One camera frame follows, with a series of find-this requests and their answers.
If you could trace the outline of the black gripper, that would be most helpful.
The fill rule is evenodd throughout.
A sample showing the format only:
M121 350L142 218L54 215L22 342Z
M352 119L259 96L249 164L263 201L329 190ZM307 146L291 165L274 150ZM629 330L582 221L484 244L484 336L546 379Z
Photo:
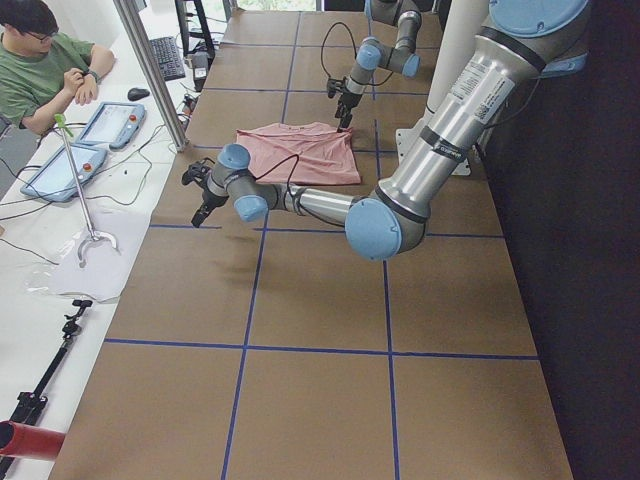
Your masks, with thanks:
M351 111L358 106L364 93L364 85L351 77L343 77L342 79L328 78L326 90L330 99L336 94L340 94L334 117L340 119L337 131L345 131L352 120Z
M195 183L202 189L202 203L191 219L194 228L200 228L211 213L223 206L229 196L226 190L214 181L213 168L207 165L208 158L191 163L181 176L181 184Z

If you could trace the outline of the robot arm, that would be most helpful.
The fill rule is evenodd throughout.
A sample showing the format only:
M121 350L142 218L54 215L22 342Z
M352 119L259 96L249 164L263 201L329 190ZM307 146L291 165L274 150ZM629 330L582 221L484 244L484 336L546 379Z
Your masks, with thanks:
M420 57L415 51L422 14L414 1L365 1L364 12L369 20L395 27L397 37L394 45L385 45L374 36L366 37L357 49L349 74L342 79L328 78L328 97L339 94L334 115L339 120L339 131L349 127L352 110L373 84L377 69L412 78L420 67Z
M453 2L425 113L401 132L397 169L368 196L266 183L252 174L248 150L229 144L214 163L193 163L182 175L183 184L202 191L192 224L232 203L246 222L282 210L341 226L351 248L370 260L415 248L425 236L431 200L495 127L512 91L584 66L590 14L587 1Z

